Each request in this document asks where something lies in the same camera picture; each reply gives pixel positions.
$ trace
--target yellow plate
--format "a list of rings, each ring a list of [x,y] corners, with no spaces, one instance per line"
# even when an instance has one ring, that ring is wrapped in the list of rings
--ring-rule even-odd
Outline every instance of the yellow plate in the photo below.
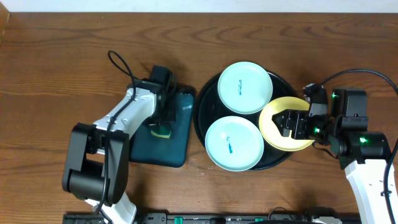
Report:
[[[261,111],[259,119],[259,127],[262,137],[277,149],[283,151],[298,151],[310,146],[313,140],[295,140],[289,137],[283,137],[274,122],[271,120],[272,115],[282,112],[286,109],[308,110],[310,104],[296,97],[286,96],[272,100]]]

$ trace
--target blue marking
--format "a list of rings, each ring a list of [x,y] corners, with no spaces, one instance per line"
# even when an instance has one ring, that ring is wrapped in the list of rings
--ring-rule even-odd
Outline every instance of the blue marking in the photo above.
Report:
[[[242,95],[242,80],[239,80],[238,94],[239,94],[239,95]]]
[[[232,153],[232,146],[231,146],[231,142],[229,141],[229,137],[226,138],[226,142],[228,143],[229,153]]]

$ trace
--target green button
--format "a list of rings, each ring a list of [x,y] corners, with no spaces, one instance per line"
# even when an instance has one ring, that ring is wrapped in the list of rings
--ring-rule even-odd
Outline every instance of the green button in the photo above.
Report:
[[[174,224],[182,224],[182,217],[175,217]]]

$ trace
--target black tray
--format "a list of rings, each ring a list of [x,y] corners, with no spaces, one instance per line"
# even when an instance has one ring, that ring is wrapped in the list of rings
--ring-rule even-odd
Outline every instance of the black tray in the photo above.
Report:
[[[294,89],[283,78],[273,72],[267,72],[271,77],[272,85],[274,87],[271,100],[283,96],[297,97]],[[217,82],[220,75],[221,74],[219,73],[213,77],[202,88],[193,109],[193,125],[195,126],[195,131],[203,147],[205,147],[206,132],[211,124],[225,116],[240,116],[242,118],[248,119],[254,125],[259,127],[259,117],[261,111],[254,114],[243,115],[235,113],[225,107],[218,96],[217,90]],[[254,167],[252,167],[251,170],[262,170],[274,167],[286,160],[290,155],[291,152],[278,150],[264,140],[264,153],[260,161]]]

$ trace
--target white plate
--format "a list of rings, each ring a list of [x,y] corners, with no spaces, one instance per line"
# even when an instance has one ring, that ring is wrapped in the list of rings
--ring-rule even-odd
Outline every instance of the white plate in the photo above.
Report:
[[[205,146],[211,160],[230,171],[252,168],[264,152],[260,130],[252,122],[238,116],[215,121],[206,133]]]
[[[272,80],[260,65],[238,62],[226,68],[218,80],[218,95],[224,105],[239,114],[262,110],[272,97]]]

